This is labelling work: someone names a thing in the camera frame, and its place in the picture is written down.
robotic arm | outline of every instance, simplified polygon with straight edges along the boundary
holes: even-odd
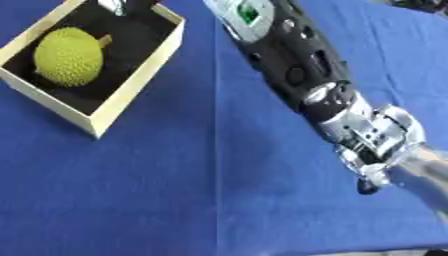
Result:
[[[269,87],[335,146],[361,194],[396,184],[448,218],[448,155],[404,109],[372,107],[294,0],[204,0]]]

